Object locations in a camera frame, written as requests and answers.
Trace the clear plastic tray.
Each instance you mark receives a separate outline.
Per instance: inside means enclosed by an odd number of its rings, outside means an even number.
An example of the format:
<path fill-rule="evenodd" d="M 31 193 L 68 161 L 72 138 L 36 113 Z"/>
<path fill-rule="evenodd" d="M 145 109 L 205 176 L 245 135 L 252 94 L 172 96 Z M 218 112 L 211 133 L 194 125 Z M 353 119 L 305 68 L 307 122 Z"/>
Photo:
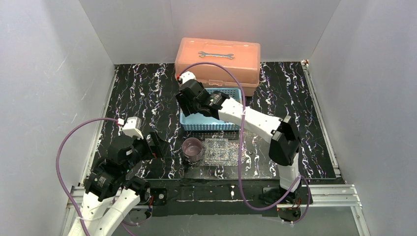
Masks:
<path fill-rule="evenodd" d="M 202 164 L 204 166 L 238 166 L 238 141 L 205 139 Z"/>

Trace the purple mug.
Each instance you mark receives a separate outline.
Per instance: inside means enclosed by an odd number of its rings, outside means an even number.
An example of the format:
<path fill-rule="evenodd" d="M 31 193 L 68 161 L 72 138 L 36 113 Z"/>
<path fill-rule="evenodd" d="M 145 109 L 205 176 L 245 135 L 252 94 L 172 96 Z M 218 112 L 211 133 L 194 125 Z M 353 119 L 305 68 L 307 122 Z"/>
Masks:
<path fill-rule="evenodd" d="M 181 146 L 181 150 L 186 160 L 190 163 L 198 162 L 203 157 L 203 144 L 197 138 L 187 138 Z"/>

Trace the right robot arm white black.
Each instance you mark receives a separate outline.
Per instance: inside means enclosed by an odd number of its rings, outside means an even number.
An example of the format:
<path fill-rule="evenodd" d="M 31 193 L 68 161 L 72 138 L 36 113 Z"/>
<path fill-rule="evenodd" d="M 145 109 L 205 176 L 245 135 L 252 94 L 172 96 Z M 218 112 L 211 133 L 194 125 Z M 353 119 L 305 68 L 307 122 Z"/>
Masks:
<path fill-rule="evenodd" d="M 300 137 L 295 120 L 269 116 L 243 105 L 221 89 L 209 92 L 196 79 L 180 79 L 176 95 L 182 114 L 189 124 L 200 130 L 223 130 L 222 125 L 233 124 L 241 131 L 248 130 L 269 144 L 268 156 L 277 164 L 279 190 L 283 201 L 298 200 L 300 172 L 298 156 Z"/>

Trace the light blue plastic basket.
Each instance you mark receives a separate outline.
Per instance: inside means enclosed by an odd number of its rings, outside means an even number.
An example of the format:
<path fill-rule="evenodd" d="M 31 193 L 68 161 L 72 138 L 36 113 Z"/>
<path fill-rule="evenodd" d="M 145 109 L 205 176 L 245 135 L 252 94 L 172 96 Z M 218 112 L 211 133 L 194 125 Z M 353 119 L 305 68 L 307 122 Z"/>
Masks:
<path fill-rule="evenodd" d="M 229 95 L 234 100 L 242 103 L 241 91 L 238 88 L 206 88 L 208 93 L 220 91 Z M 180 124 L 185 131 L 239 131 L 240 126 L 234 123 L 217 120 L 211 117 L 205 117 L 202 114 L 190 114 L 185 116 L 180 110 Z"/>

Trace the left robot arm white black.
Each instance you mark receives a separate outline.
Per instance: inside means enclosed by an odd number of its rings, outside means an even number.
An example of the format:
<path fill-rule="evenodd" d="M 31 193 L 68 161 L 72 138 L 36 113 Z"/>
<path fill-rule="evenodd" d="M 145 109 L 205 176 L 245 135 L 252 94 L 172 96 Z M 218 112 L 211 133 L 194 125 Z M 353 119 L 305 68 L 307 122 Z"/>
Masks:
<path fill-rule="evenodd" d="M 74 221 L 70 236 L 110 236 L 133 207 L 151 204 L 150 183 L 128 173 L 140 162 L 162 159 L 169 143 L 157 132 L 152 143 L 139 135 L 121 135 L 111 142 L 105 158 L 91 170 L 85 182 L 81 216 Z"/>

